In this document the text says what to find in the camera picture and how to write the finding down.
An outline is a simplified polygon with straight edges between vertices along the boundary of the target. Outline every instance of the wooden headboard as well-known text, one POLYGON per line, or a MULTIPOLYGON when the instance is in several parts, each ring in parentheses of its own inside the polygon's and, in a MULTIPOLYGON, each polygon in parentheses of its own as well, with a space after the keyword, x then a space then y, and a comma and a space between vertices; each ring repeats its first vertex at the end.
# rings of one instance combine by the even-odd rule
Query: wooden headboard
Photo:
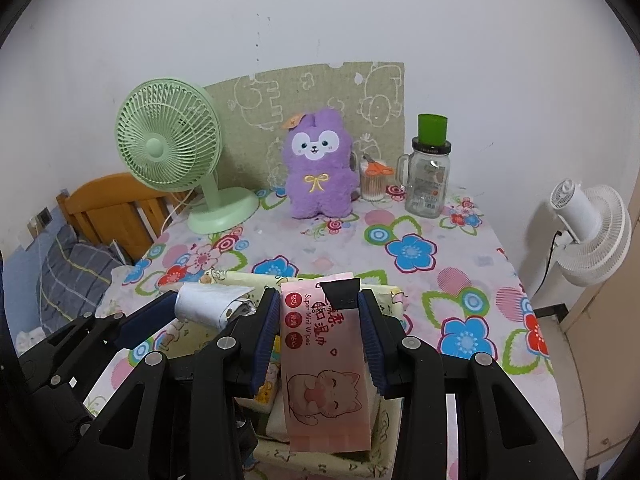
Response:
POLYGON ((60 194, 56 200, 66 221, 89 241, 108 245, 117 240, 129 256, 139 260, 153 240, 138 208, 159 236, 169 215, 165 200, 176 206, 185 195, 156 191, 130 173, 117 173, 87 182, 71 196, 60 194))

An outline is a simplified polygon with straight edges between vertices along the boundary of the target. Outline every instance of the white circulating fan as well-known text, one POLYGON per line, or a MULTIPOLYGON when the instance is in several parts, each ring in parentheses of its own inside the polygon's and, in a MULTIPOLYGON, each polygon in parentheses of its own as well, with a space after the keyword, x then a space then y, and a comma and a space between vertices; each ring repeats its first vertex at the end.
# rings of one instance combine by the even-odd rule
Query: white circulating fan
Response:
POLYGON ((549 202, 567 231, 554 256, 568 282, 589 286, 618 270, 631 242, 631 218, 618 192, 609 186, 582 190, 571 179, 560 182, 549 202))

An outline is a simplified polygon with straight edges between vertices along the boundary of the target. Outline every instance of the yellow bow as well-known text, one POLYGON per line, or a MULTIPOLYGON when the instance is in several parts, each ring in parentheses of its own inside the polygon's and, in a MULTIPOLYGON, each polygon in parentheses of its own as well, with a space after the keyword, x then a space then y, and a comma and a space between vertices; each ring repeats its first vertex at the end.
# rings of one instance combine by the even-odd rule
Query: yellow bow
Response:
POLYGON ((324 189, 322 188, 322 186, 320 185, 321 182, 326 182, 327 180, 329 180, 329 175, 327 175, 326 173, 321 173, 318 176, 313 176, 313 175, 305 175, 305 182, 310 184, 311 182, 313 182, 313 186, 311 186, 311 189, 309 190, 309 193, 313 193, 314 190, 316 189, 316 186, 318 186, 318 189, 320 191, 324 191, 324 189))

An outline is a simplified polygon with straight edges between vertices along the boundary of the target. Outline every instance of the plush bunny face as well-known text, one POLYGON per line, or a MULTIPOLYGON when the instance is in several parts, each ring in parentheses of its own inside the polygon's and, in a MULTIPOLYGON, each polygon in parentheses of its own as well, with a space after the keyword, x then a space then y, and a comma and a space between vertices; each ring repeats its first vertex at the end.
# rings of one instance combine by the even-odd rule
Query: plush bunny face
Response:
POLYGON ((346 168, 351 153, 351 136, 342 125, 340 112, 324 108, 307 114, 292 128, 284 144, 282 158, 289 169, 310 166, 346 168))

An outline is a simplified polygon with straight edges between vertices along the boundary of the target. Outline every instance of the wall outlet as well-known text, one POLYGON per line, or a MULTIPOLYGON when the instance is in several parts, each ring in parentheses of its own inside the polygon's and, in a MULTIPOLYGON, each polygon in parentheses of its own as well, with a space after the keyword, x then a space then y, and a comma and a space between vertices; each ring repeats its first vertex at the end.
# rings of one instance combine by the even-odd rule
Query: wall outlet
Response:
POLYGON ((31 234, 31 237, 35 240, 38 237, 38 234, 44 230, 44 227, 38 220, 37 216, 32 216, 31 220, 27 223, 27 229, 31 234))

